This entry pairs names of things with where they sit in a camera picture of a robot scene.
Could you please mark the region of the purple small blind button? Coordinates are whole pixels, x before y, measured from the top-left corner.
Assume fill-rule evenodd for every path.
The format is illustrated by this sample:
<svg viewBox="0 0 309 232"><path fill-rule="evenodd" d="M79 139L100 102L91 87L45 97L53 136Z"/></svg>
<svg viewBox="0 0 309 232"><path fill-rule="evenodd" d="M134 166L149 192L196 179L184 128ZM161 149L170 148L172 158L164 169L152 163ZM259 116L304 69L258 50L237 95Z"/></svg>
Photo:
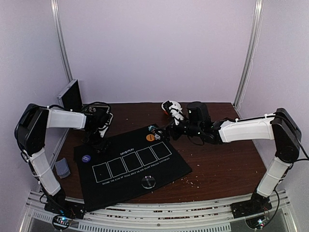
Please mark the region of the purple small blind button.
<svg viewBox="0 0 309 232"><path fill-rule="evenodd" d="M83 155L82 157L82 162L84 163L88 163L91 160L91 156L90 155Z"/></svg>

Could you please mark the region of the poker chip pile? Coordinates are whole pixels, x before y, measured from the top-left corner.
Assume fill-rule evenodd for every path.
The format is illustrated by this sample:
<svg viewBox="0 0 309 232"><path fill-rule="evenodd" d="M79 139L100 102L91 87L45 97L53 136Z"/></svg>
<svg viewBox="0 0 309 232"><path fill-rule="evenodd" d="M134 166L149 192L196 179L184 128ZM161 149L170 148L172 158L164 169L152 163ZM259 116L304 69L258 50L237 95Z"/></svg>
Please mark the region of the poker chip pile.
<svg viewBox="0 0 309 232"><path fill-rule="evenodd" d="M161 140L163 138L162 131L156 125L148 126L148 131L152 134L155 140Z"/></svg>

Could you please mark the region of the orange big blind button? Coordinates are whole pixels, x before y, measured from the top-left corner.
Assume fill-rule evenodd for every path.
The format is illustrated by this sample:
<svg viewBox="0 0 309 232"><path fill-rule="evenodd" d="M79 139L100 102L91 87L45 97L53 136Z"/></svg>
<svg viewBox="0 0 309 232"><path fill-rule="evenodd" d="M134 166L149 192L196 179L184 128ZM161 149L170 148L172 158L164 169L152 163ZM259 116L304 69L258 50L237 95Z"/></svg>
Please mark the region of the orange big blind button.
<svg viewBox="0 0 309 232"><path fill-rule="evenodd" d="M155 141L155 136L153 134L148 134L146 140L149 142Z"/></svg>

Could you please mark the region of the grey playing card deck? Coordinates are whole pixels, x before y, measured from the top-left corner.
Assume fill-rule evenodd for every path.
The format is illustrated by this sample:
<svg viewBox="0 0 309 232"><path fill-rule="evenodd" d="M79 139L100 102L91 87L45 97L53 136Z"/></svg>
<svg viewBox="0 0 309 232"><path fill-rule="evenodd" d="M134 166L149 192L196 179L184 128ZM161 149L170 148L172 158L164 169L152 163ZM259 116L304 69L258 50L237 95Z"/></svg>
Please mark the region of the grey playing card deck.
<svg viewBox="0 0 309 232"><path fill-rule="evenodd" d="M70 169L65 158L55 162L56 174L60 179L66 178L70 175Z"/></svg>

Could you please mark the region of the black dealer button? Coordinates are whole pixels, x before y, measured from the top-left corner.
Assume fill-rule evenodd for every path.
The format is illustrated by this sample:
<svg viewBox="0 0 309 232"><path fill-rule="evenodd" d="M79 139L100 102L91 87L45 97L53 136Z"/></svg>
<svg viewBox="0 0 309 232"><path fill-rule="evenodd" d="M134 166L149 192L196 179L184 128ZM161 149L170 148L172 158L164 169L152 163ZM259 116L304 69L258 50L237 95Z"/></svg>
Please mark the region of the black dealer button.
<svg viewBox="0 0 309 232"><path fill-rule="evenodd" d="M146 175L141 180L141 185L144 189L152 189L155 187L156 180L151 175Z"/></svg>

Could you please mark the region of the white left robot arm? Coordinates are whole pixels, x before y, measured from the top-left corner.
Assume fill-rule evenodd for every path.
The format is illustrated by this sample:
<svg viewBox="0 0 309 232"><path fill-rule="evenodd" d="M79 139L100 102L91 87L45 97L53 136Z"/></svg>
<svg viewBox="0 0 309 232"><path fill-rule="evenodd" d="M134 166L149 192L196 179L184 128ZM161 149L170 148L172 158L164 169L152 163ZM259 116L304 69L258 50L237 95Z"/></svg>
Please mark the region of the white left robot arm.
<svg viewBox="0 0 309 232"><path fill-rule="evenodd" d="M86 110L74 111L58 105L39 106L31 103L22 114L14 130L17 145L45 194L53 197L50 206L58 214L66 214L70 207L69 203L59 196L63 190L45 154L47 129L83 130L83 143L103 153L109 145L105 134L112 120L113 114L109 106L91 105Z"/></svg>

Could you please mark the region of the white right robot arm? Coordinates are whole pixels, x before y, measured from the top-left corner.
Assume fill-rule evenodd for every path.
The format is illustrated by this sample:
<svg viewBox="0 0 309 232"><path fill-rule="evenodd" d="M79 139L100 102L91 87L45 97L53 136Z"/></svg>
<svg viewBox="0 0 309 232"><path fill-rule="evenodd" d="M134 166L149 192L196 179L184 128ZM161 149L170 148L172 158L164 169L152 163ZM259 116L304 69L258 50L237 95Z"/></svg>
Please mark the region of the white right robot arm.
<svg viewBox="0 0 309 232"><path fill-rule="evenodd" d="M215 122L211 121L207 107L200 102L187 106L187 116L176 102L167 101L162 104L162 109L172 118L163 128L164 134L174 140L186 135L213 145L247 140L270 140L275 143L274 158L246 203L251 213L256 214L265 207L271 193L298 160L301 132L283 108L256 118L226 118Z"/></svg>

